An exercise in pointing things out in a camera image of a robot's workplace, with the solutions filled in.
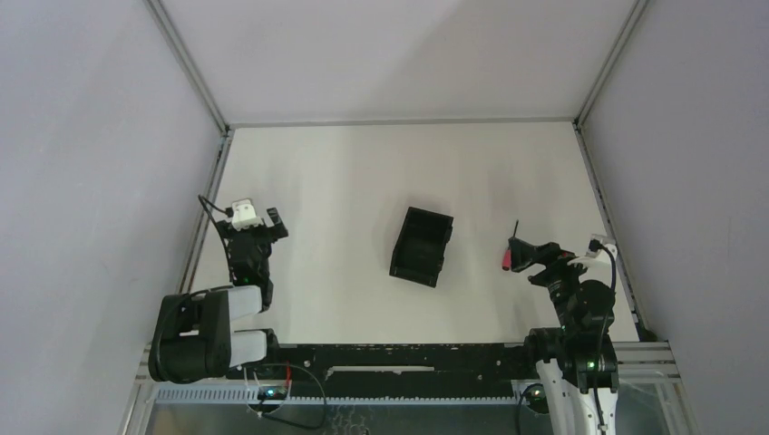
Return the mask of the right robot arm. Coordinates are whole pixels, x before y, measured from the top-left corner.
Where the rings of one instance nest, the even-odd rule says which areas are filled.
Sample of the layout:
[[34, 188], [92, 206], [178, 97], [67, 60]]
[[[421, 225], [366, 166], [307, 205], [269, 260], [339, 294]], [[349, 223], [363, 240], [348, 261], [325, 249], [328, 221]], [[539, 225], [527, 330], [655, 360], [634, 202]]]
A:
[[508, 240], [506, 271], [529, 276], [547, 290], [559, 324], [530, 330], [524, 341], [525, 368], [540, 377], [547, 413], [556, 434], [614, 434], [618, 402], [618, 357], [608, 329], [617, 300], [618, 250], [594, 236], [579, 256], [555, 242], [533, 245]]

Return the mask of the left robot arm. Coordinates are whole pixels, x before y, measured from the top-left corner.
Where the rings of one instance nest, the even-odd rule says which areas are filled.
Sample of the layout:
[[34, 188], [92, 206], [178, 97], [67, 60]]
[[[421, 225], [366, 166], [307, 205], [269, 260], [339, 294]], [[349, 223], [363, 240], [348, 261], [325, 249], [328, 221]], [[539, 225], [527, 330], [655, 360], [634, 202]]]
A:
[[269, 258], [288, 231], [276, 208], [267, 215], [269, 225], [247, 201], [233, 204], [230, 220], [216, 224], [229, 283], [162, 299], [148, 359], [154, 381], [193, 383], [223, 377], [247, 363], [263, 378], [281, 371], [284, 355], [272, 346], [276, 339], [271, 329], [239, 330], [234, 325], [272, 304]]

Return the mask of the red-handled screwdriver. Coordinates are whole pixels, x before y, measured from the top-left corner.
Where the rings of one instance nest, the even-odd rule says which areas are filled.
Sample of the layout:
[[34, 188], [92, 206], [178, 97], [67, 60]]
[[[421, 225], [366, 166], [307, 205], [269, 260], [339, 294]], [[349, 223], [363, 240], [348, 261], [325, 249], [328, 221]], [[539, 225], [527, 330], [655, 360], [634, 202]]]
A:
[[[517, 233], [517, 230], [518, 230], [518, 225], [519, 225], [519, 220], [517, 220], [515, 222], [515, 226], [514, 226], [514, 229], [513, 229], [513, 232], [512, 232], [512, 236], [510, 237], [510, 239], [513, 239], [513, 238], [516, 237], [516, 233]], [[501, 261], [501, 268], [504, 271], [510, 271], [511, 270], [511, 263], [512, 263], [511, 257], [512, 257], [511, 248], [510, 248], [510, 246], [507, 246], [506, 249], [505, 249], [505, 252], [503, 254], [502, 261]]]

